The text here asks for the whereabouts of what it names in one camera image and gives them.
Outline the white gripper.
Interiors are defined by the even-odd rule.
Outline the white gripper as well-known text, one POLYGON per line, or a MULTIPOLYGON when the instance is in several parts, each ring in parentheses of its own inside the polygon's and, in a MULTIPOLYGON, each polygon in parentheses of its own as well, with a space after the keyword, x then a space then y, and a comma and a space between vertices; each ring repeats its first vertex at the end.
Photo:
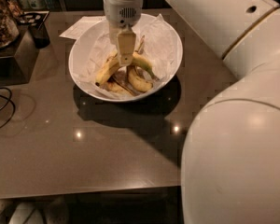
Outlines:
POLYGON ((136 34, 131 27, 141 17, 143 0, 103 0, 112 44, 117 43, 120 66, 132 63, 136 34))

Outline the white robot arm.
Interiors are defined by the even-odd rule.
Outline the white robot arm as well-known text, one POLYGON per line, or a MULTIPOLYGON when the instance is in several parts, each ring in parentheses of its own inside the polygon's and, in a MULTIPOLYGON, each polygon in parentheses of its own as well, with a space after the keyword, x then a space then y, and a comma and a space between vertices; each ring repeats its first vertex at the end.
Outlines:
POLYGON ((165 1, 238 79, 189 127, 184 224, 280 224, 280 5, 165 1))

